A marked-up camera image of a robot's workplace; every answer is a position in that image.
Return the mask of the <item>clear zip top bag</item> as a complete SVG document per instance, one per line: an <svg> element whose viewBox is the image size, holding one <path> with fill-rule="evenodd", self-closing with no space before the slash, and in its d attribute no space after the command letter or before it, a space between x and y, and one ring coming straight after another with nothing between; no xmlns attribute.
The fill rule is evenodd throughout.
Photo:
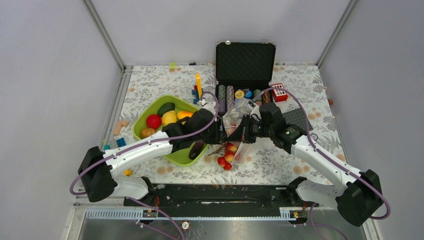
<svg viewBox="0 0 424 240"><path fill-rule="evenodd" d="M244 115L250 116L250 113L253 109L253 103L255 102L251 99L239 99L234 104L234 106L231 107L222 117L222 126L224 127L224 129L229 128L231 123L235 123L236 127L238 127ZM236 153L237 155L239 155L239 157L237 157L235 161L238 164L241 164L243 161L246 160L247 157L251 157L254 152L259 149L261 141L259 140L256 143L244 143L240 141L230 142L239 145L239 150Z"/></svg>

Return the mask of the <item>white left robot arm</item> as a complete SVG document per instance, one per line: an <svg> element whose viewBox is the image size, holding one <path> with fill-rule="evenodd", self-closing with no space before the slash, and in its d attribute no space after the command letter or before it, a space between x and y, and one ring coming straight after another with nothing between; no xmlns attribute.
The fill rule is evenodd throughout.
<svg viewBox="0 0 424 240"><path fill-rule="evenodd" d="M125 176L123 172L143 161L188 149L198 141L217 143L217 117L214 109L203 107L186 121L171 123L133 144L106 151L98 146L89 148L77 170L83 194L92 203L108 197L130 197L144 206L152 204L155 192L149 180Z"/></svg>

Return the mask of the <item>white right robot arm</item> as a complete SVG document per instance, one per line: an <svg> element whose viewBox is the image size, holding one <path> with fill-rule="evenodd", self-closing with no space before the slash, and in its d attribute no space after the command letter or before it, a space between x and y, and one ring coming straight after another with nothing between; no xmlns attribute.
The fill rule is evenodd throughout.
<svg viewBox="0 0 424 240"><path fill-rule="evenodd" d="M330 181L330 185L297 177L287 186L287 201L299 206L304 201L330 207L351 225L360 227L384 203L379 176L361 171L334 157L308 135L306 128L287 121L275 103L257 106L252 102L232 108L223 116L227 141L254 144L258 138L270 139L307 162Z"/></svg>

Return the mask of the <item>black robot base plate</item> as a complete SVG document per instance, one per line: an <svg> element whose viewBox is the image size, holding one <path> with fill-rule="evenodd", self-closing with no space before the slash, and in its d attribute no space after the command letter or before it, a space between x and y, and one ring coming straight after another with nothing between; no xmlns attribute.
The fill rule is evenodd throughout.
<svg viewBox="0 0 424 240"><path fill-rule="evenodd" d="M124 199L125 207L147 204L177 218L279 217L280 209L306 210L304 201L287 185L159 184L139 203Z"/></svg>

